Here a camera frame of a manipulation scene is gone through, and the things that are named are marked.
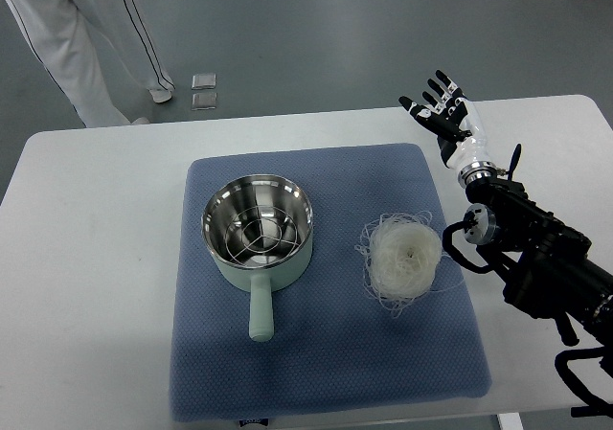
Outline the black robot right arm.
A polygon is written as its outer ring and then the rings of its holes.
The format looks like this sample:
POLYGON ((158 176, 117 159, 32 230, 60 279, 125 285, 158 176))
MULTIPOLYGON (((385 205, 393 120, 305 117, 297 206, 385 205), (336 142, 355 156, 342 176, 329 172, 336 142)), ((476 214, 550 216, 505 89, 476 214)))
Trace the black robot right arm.
POLYGON ((588 259, 590 239, 540 209, 513 173, 485 158, 460 164, 470 206, 443 231, 443 250, 473 273, 496 273, 507 304, 554 320, 566 347, 556 371, 583 402, 572 416, 610 417, 611 403, 593 394, 570 364, 597 359, 612 373, 612 276, 588 259))

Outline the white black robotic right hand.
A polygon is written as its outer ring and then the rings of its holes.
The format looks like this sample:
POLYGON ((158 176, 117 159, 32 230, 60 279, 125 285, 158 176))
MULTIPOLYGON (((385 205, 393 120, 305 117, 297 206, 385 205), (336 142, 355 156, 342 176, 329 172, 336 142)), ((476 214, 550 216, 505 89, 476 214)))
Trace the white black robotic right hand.
POLYGON ((427 81, 425 104, 401 96, 400 105, 423 128, 437 136, 443 164, 463 181, 471 170, 494 170, 488 138, 475 104, 441 70, 427 81))

